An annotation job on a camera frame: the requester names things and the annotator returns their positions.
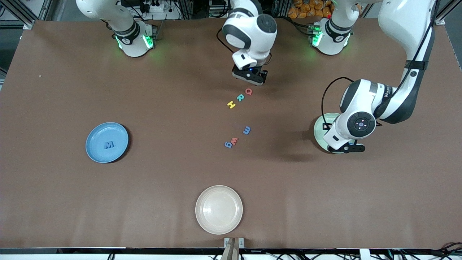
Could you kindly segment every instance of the green led light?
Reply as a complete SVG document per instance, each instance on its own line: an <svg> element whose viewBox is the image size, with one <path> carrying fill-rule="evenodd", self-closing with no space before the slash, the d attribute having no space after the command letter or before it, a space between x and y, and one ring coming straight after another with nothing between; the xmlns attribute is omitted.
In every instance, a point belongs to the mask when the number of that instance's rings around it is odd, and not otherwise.
<svg viewBox="0 0 462 260"><path fill-rule="evenodd" d="M120 45L120 42L119 42L119 39L117 38L117 36L115 37L115 39L117 40L117 43L119 44L119 48L122 49L122 45Z"/></svg>
<svg viewBox="0 0 462 260"><path fill-rule="evenodd" d="M147 48L152 48L154 46L154 44L152 42L152 38L150 36L144 36L143 35L143 40L145 41Z"/></svg>
<svg viewBox="0 0 462 260"><path fill-rule="evenodd" d="M313 37L313 46L318 46L322 38L322 31L320 31L316 36Z"/></svg>
<svg viewBox="0 0 462 260"><path fill-rule="evenodd" d="M348 44L348 39L350 38L350 35L351 33L348 33L348 36L345 39L345 44L343 45L343 47L345 47Z"/></svg>

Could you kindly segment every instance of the black cable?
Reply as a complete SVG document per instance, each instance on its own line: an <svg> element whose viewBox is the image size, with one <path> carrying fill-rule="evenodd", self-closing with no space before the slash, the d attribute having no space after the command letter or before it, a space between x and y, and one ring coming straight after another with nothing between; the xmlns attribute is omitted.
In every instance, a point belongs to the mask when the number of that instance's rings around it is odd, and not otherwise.
<svg viewBox="0 0 462 260"><path fill-rule="evenodd" d="M182 17L182 20L185 20L184 17L188 17L187 15L192 16L191 13L184 12L184 11L178 6L178 4L176 3L176 1L173 1L173 3L175 4L176 9L178 10L178 12L182 14L182 16L183 16L183 17Z"/></svg>
<svg viewBox="0 0 462 260"><path fill-rule="evenodd" d="M344 260L349 260L348 258L346 258L346 255L345 256L341 256L339 254L335 254L335 255L338 256L338 257L343 258Z"/></svg>
<svg viewBox="0 0 462 260"><path fill-rule="evenodd" d="M376 254L376 256L371 255L371 257L372 257L372 258L375 258L375 259L383 260L383 258L380 257L380 255L378 255L378 254Z"/></svg>
<svg viewBox="0 0 462 260"><path fill-rule="evenodd" d="M106 28L107 28L108 30L111 30L111 31L112 31L112 28L109 26L109 23L108 23L108 22L104 21L103 19L100 19L100 20L106 24Z"/></svg>
<svg viewBox="0 0 462 260"><path fill-rule="evenodd" d="M334 81L332 81L326 88L326 90L324 90L324 93L322 94L322 99L321 99L321 113L322 113L322 119L324 120L324 124L326 125L327 127L327 122L326 122L326 118L324 117L324 97L326 96L326 92L327 90L330 88L330 86L332 84L334 84L337 80L341 80L341 79L346 79L346 80L349 80L350 82L354 82L352 79L350 78L347 78L347 77L340 77L340 78L336 78Z"/></svg>
<svg viewBox="0 0 462 260"><path fill-rule="evenodd" d="M404 251L404 249L401 249L401 251L402 251L403 253L405 253L405 254L410 255L411 257L415 258L416 260L421 260L421 259L418 258L417 256L415 256L415 255L413 255L413 254L411 254L411 253L409 253L409 252Z"/></svg>
<svg viewBox="0 0 462 260"><path fill-rule="evenodd" d="M324 254L324 253L320 253L320 254L315 255L313 258L311 258L311 260L315 260L318 256L320 256L322 254Z"/></svg>
<svg viewBox="0 0 462 260"><path fill-rule="evenodd" d="M271 52L269 53L269 60L267 62L265 62L265 64L263 65L268 65L270 62L271 62L271 59L273 58L273 55L271 54Z"/></svg>
<svg viewBox="0 0 462 260"><path fill-rule="evenodd" d="M287 22L289 22L289 23L291 23L293 25L300 26L300 27L303 27L303 28L309 28L310 27L309 25L303 25L303 24L296 23L290 17L278 16L276 18L282 18L282 19L286 20Z"/></svg>
<svg viewBox="0 0 462 260"><path fill-rule="evenodd" d="M278 16L276 18L282 18L282 19L286 20L287 22L293 24L293 26L295 26L295 29L297 29L297 31L299 31L301 34L303 34L305 36L314 36L315 35L314 33L307 33L307 32L302 31L299 27L309 28L309 26L296 23L296 22L292 21L292 19L290 17Z"/></svg>
<svg viewBox="0 0 462 260"><path fill-rule="evenodd" d="M298 258L300 258L300 260L313 260L313 259L308 258L306 254L303 252L293 253L293 254L296 255Z"/></svg>
<svg viewBox="0 0 462 260"><path fill-rule="evenodd" d="M407 257L403 254L401 250L399 250L400 255L401 255L401 260L407 260Z"/></svg>
<svg viewBox="0 0 462 260"><path fill-rule="evenodd" d="M223 46L225 46L228 50L230 50L230 52L234 53L234 51L231 50L230 47L228 47L228 45L226 45L219 37L218 37L218 34L221 32L221 27L220 27L220 30L218 30L217 32L217 39L221 42L221 44L223 44Z"/></svg>
<svg viewBox="0 0 462 260"><path fill-rule="evenodd" d="M143 22L146 22L146 20L144 20L143 16L135 9L135 7L133 7L132 4L130 4L127 0L124 0L124 1L125 1L125 3L126 3L127 5L129 5L129 6L133 9L133 11L136 12L136 14L138 14L138 16L141 18L141 20L142 20Z"/></svg>
<svg viewBox="0 0 462 260"><path fill-rule="evenodd" d="M230 8L230 5L229 5L229 4L227 5L226 2L225 2L225 5L223 6L223 11L221 11L221 14L220 14L220 15L218 15L218 16L213 16L210 12L208 13L208 15L209 15L210 17L213 17L213 18L222 18L222 17L225 16L225 14L227 13L227 10L229 11L229 8Z"/></svg>
<svg viewBox="0 0 462 260"><path fill-rule="evenodd" d="M457 246L457 245L462 245L462 242L451 243L451 244L449 244L449 245L447 245L447 246L441 248L440 251L448 251L448 248L451 248L451 247Z"/></svg>
<svg viewBox="0 0 462 260"><path fill-rule="evenodd" d="M292 260L296 260L291 254L288 254L288 253L281 254L280 256L278 256L278 258L276 258L276 260L281 260L281 257L282 257L283 255L288 255L288 256L290 256L290 258L292 258Z"/></svg>

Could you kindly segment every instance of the brown paper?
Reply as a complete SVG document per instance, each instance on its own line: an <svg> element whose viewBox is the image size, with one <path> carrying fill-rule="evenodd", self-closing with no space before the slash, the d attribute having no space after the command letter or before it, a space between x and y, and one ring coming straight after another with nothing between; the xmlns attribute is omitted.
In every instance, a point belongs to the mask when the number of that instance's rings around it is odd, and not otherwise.
<svg viewBox="0 0 462 260"><path fill-rule="evenodd" d="M331 155L312 129L326 86L341 76L397 86L404 50L376 19L358 19L348 49L325 56L276 19L267 80L256 87L231 75L231 53L215 37L224 21L165 21L156 48L138 58L101 22L39 20L24 30L0 92L2 248L210 248L224 236L245 237L249 248L462 240L462 74L444 27L435 27L409 120L383 123L360 141L363 153ZM325 112L340 112L349 84L332 85ZM98 164L85 141L109 121L127 127L131 147ZM223 236L195 218L213 185L243 202L240 224Z"/></svg>

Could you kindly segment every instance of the plate rim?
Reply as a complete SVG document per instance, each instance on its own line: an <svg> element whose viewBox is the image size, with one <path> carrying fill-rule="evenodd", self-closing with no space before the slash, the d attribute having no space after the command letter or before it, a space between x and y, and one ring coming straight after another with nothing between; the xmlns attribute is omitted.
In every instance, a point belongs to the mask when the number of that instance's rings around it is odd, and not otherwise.
<svg viewBox="0 0 462 260"><path fill-rule="evenodd" d="M89 143L88 143L88 141L89 141L91 135L93 134L93 132L94 132L98 127L100 127L100 126L102 126L102 125L104 125L104 124L111 124L111 125L113 125L113 126L115 125L115 126L120 127L120 128L123 130L125 136L127 137L127 144L126 144L125 149L123 150L123 152L122 152L117 158L115 158L115 159L113 159L113 160L111 160L111 161L97 161L97 160L95 160L92 156L90 156L90 153L88 152L88 150L89 150ZM97 163L110 163L110 162L113 162L113 161L116 161L117 159L119 159L119 158L127 151L128 143L129 143L129 142L130 142L130 136L129 136L129 134L128 134L128 130L127 130L122 124L117 123L117 122L105 122L105 123L102 123L102 124L97 125L95 128L93 128L93 129L90 131L90 133L88 134L87 139L86 139L86 141L85 141L85 152L86 152L87 156L88 156L92 161L94 161L94 162L97 162Z"/></svg>
<svg viewBox="0 0 462 260"><path fill-rule="evenodd" d="M216 188L225 188L225 189L228 189L229 191L231 191L232 193L234 193L236 195L236 197L239 199L237 200L237 203L238 203L238 206L240 207L240 213L239 213L239 221L237 221L236 225L232 227L232 229L230 229L229 231L227 232L211 232L209 229L206 229L202 224L201 222L199 221L199 217L197 216L197 213L198 212L201 212L200 209L198 209L198 206L199 206L199 200L203 197L203 194L206 193L207 191L211 190L211 189L216 189ZM244 206L243 206L243 203L242 203L242 199L241 199L241 196L239 196L239 194L231 187L229 186L225 186L225 185L213 185L213 186L210 186L208 187L207 189L205 189L204 191L201 192L201 194L199 195L199 197L197 198L196 200L196 206L195 206L195 215L196 215L196 220L197 220L197 223L199 223L199 225L201 226L201 228L203 230L205 230L206 232L212 234L212 235L224 235L224 234L228 234L230 233L231 231L233 231L234 229L237 228L237 226L241 223L242 221L242 216L243 216L243 213L244 213Z"/></svg>

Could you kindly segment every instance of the orange bag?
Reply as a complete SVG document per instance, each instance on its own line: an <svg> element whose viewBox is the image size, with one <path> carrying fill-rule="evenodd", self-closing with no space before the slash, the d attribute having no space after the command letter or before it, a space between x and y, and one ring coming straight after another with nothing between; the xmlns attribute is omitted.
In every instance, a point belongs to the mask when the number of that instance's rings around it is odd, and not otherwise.
<svg viewBox="0 0 462 260"><path fill-rule="evenodd" d="M302 6L302 4L303 4L303 0L293 0L293 5L296 8L299 8L300 6Z"/></svg>
<svg viewBox="0 0 462 260"><path fill-rule="evenodd" d="M315 10L315 15L322 17L322 11L321 10Z"/></svg>
<svg viewBox="0 0 462 260"><path fill-rule="evenodd" d="M324 7L322 9L322 17L327 17L329 15L332 15L332 13L330 12L330 8L329 7Z"/></svg>
<svg viewBox="0 0 462 260"><path fill-rule="evenodd" d="M315 15L315 9L312 8L310 9L307 13L306 13L306 16L314 16Z"/></svg>
<svg viewBox="0 0 462 260"><path fill-rule="evenodd" d="M305 18L306 17L306 12L298 12L297 18Z"/></svg>
<svg viewBox="0 0 462 260"><path fill-rule="evenodd" d="M291 8L289 9L289 12L287 13L287 16L290 17L290 18L292 18L292 19L297 18L297 16L298 16L298 9L295 8L295 7L291 7Z"/></svg>
<svg viewBox="0 0 462 260"><path fill-rule="evenodd" d="M362 10L362 7L360 4L356 4L356 6L358 7L359 9L359 15L361 15L363 13L363 10Z"/></svg>
<svg viewBox="0 0 462 260"><path fill-rule="evenodd" d="M301 12L308 12L310 9L311 8L309 4L302 4L302 6L300 7Z"/></svg>
<svg viewBox="0 0 462 260"><path fill-rule="evenodd" d="M321 10L324 7L323 0L313 0L313 2L316 10Z"/></svg>

